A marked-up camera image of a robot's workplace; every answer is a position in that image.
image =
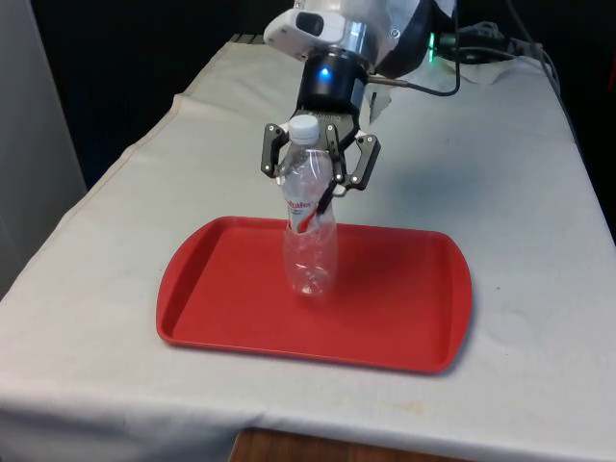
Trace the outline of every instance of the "blue light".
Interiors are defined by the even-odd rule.
[[[327,67],[321,69],[321,71],[319,72],[319,76],[322,80],[331,80],[331,72]]]

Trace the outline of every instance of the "dark background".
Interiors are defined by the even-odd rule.
[[[235,33],[259,34],[292,0],[32,0],[86,182],[165,114],[172,97]],[[584,163],[616,237],[613,0],[515,0],[552,55]],[[497,22],[519,37],[504,0],[460,0],[462,24]]]

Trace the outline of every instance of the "white wall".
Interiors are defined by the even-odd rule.
[[[0,0],[0,298],[84,192],[29,0]]]

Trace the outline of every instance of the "green light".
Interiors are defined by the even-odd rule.
[[[427,49],[429,50],[428,58],[432,63],[434,61],[434,43],[436,41],[436,36],[434,33],[430,34],[430,42],[427,45]]]

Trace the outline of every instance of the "wooden floor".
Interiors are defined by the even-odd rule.
[[[229,462],[463,462],[265,430],[243,431]]]

